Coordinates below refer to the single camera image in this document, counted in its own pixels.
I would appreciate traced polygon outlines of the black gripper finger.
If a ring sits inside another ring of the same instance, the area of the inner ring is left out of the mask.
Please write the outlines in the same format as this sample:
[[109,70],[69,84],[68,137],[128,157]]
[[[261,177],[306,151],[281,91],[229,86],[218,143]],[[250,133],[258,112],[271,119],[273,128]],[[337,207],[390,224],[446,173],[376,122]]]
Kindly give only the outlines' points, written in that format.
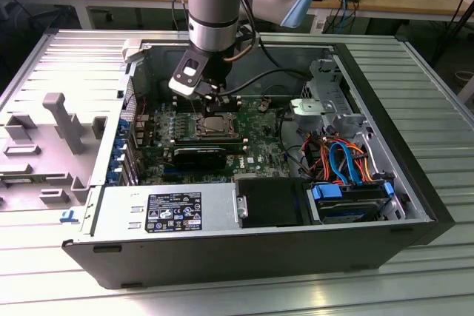
[[231,94],[227,94],[227,90],[223,86],[219,86],[216,92],[215,109],[217,111],[225,110],[232,99]]
[[215,88],[208,88],[204,95],[205,110],[208,113],[214,113],[218,106],[218,90]]

